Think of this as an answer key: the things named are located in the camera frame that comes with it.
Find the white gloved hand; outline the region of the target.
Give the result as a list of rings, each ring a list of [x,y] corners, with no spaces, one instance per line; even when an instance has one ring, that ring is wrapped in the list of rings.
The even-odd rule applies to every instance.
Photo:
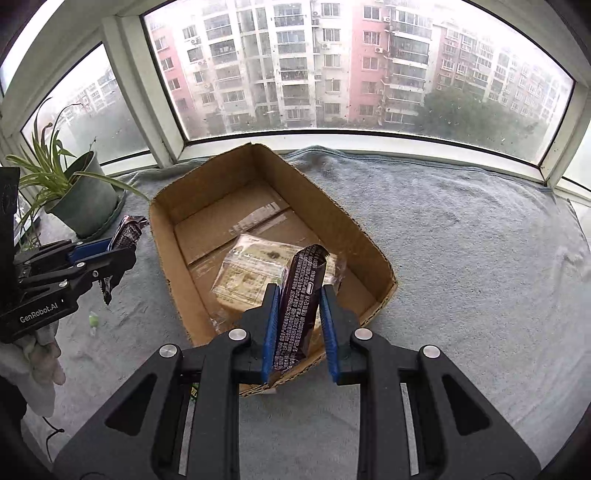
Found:
[[[53,322],[15,343],[1,344],[1,376],[15,385],[39,416],[51,417],[55,408],[55,386],[66,381],[60,364],[61,349]]]

